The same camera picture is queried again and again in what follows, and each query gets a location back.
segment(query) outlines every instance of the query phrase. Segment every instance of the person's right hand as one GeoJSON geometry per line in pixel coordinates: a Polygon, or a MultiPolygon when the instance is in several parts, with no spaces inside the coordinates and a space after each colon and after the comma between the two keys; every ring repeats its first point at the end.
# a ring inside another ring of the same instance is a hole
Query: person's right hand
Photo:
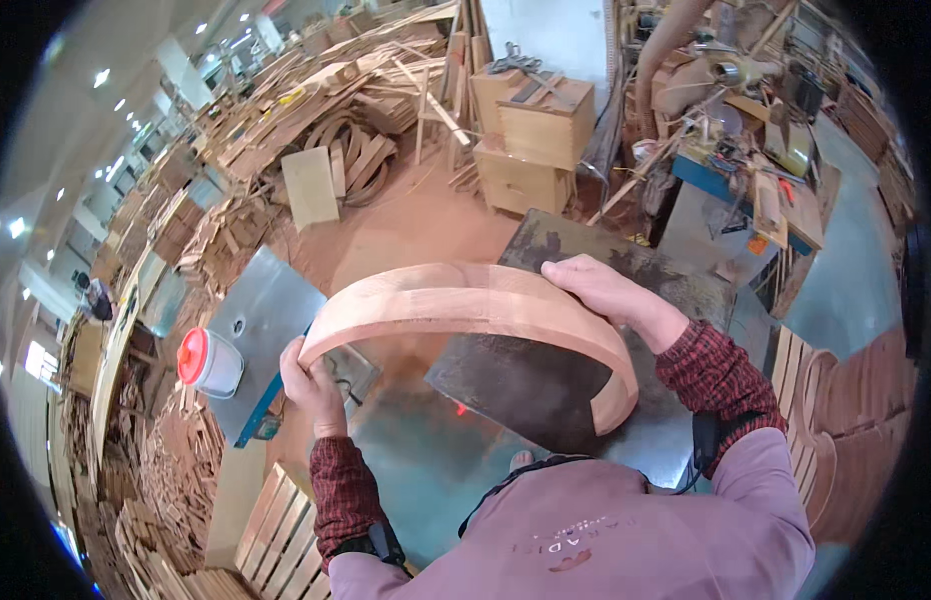
{"type": "Polygon", "coordinates": [[[668,350],[689,325],[678,308],[588,254],[543,262],[542,276],[614,325],[635,330],[653,354],[668,350]]]}
{"type": "Polygon", "coordinates": [[[286,396],[305,409],[312,418],[315,438],[346,437],[346,405],[342,391],[333,381],[323,357],[319,356],[308,370],[299,364],[304,336],[289,342],[279,357],[279,374],[286,396]]]}

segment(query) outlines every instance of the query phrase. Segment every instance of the ceiling light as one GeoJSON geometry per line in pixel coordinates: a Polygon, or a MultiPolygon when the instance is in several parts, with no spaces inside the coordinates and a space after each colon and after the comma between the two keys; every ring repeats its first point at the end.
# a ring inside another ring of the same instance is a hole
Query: ceiling light
{"type": "Polygon", "coordinates": [[[235,50],[235,47],[236,47],[236,46],[238,46],[238,45],[241,44],[242,42],[245,42],[246,40],[248,40],[248,39],[251,38],[251,37],[252,37],[252,36],[249,35],[249,34],[246,34],[245,37],[240,37],[234,44],[232,44],[231,46],[229,46],[229,49],[230,49],[230,50],[235,50]]]}
{"type": "Polygon", "coordinates": [[[124,155],[115,159],[115,164],[112,165],[112,168],[108,169],[108,174],[105,176],[105,182],[107,184],[112,181],[112,176],[119,172],[119,167],[122,166],[122,163],[125,160],[126,157],[124,155]]]}
{"type": "Polygon", "coordinates": [[[99,88],[99,86],[104,84],[108,78],[109,78],[109,69],[105,69],[104,71],[99,71],[99,73],[96,73],[96,82],[92,84],[92,88],[99,88]]]}
{"type": "Polygon", "coordinates": [[[8,233],[12,236],[13,240],[22,235],[22,233],[25,231],[26,222],[22,220],[22,217],[19,217],[15,221],[12,221],[8,224],[8,233]]]}

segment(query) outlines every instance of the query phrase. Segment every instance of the wooden box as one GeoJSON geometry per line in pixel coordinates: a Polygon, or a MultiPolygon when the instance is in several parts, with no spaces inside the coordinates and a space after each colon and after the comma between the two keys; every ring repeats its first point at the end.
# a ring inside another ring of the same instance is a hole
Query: wooden box
{"type": "Polygon", "coordinates": [[[479,114],[479,125],[483,134],[502,134],[502,122],[499,120],[499,100],[508,100],[509,89],[518,86],[520,82],[529,82],[519,69],[511,69],[505,73],[489,75],[485,71],[476,73],[469,80],[472,83],[472,92],[475,94],[475,105],[479,114]]]}
{"type": "Polygon", "coordinates": [[[575,173],[520,158],[491,147],[486,140],[472,149],[485,203],[525,214],[539,209],[562,214],[575,189],[575,173]]]}
{"type": "MultiPolygon", "coordinates": [[[[555,87],[572,105],[551,92],[538,102],[536,93],[526,102],[497,100],[502,134],[507,152],[517,159],[573,171],[595,129],[595,86],[564,78],[555,87]]],[[[522,88],[521,82],[510,87],[505,98],[514,98],[522,88]]]]}

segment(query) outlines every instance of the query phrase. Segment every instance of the worker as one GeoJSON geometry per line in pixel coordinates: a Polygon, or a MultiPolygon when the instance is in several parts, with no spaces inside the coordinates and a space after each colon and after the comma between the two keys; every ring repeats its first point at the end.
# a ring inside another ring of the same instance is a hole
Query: worker
{"type": "Polygon", "coordinates": [[[458,545],[410,579],[339,388],[322,359],[299,366],[297,338],[280,372],[313,419],[315,536],[333,597],[792,598],[815,546],[769,381],[730,338],[589,256],[541,270],[634,330],[686,408],[718,416],[721,442],[704,472],[712,493],[669,495],[622,464],[520,452],[458,545]]]}
{"type": "Polygon", "coordinates": [[[112,290],[101,282],[99,278],[89,280],[89,275],[80,272],[75,277],[75,285],[82,291],[82,298],[78,303],[78,310],[89,319],[99,321],[112,321],[117,312],[117,306],[112,299],[112,290]]]}

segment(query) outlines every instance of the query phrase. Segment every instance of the forearm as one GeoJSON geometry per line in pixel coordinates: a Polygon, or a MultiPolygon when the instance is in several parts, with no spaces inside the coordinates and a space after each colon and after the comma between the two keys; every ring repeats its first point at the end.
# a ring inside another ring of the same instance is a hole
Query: forearm
{"type": "Polygon", "coordinates": [[[328,573],[329,561],[343,542],[361,538],[373,524],[388,520],[379,505],[376,477],[352,439],[317,438],[309,474],[315,490],[316,543],[322,570],[328,573]]]}
{"type": "Polygon", "coordinates": [[[686,408],[716,413],[723,425],[719,455],[706,477],[747,433],[760,427],[786,432],[772,384],[749,362],[744,349],[704,320],[689,322],[678,339],[656,355],[655,374],[686,408]]]}

